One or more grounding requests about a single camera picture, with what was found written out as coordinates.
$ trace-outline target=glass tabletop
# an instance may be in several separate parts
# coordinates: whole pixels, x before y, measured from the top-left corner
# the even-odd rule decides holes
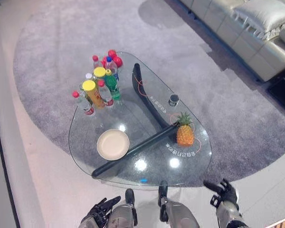
[[[121,184],[159,186],[162,180],[168,185],[193,183],[211,160],[206,130],[181,100],[177,106],[169,105],[173,91],[143,62],[126,52],[118,52],[118,56],[123,60],[118,82],[121,99],[112,107],[96,109],[94,116],[76,109],[69,130],[74,161],[94,178]],[[141,74],[133,70],[136,63]],[[174,126],[181,112],[192,118],[195,140],[190,147],[176,143]],[[109,129],[124,131],[130,140],[128,153],[114,165],[96,148],[99,136]],[[106,165],[111,167],[95,176],[95,171]]]

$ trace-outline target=white plate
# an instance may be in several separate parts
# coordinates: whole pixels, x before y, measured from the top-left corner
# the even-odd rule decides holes
[[[99,155],[111,161],[122,158],[127,153],[129,146],[128,136],[117,129],[105,131],[97,141]]]

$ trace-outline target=white bottle cap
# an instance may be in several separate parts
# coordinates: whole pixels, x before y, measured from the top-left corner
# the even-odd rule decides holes
[[[92,75],[91,73],[87,73],[87,74],[85,75],[85,78],[88,79],[88,80],[90,80],[90,79],[93,78],[93,75]]]

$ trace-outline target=robot leg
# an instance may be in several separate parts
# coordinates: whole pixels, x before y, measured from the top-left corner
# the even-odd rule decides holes
[[[133,228],[137,225],[137,215],[134,207],[134,192],[127,189],[125,192],[126,204],[116,207],[106,225],[107,228]]]
[[[171,228],[199,228],[191,211],[182,203],[167,198],[168,186],[162,182],[159,187],[158,204],[161,207],[160,220],[168,222]]]

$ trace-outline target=floor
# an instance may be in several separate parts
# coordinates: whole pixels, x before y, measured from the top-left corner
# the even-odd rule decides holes
[[[0,6],[0,134],[21,226],[77,227],[102,198],[121,195],[124,200],[125,189],[100,183],[79,170],[32,123],[19,99],[12,70],[14,49],[21,28],[41,1],[3,0]],[[265,227],[285,218],[285,155],[233,184],[239,189],[240,210],[251,227]],[[157,191],[134,191],[138,227],[168,227],[158,221]],[[168,196],[185,203],[201,227],[217,227],[215,210],[209,205],[210,191],[173,188]]]

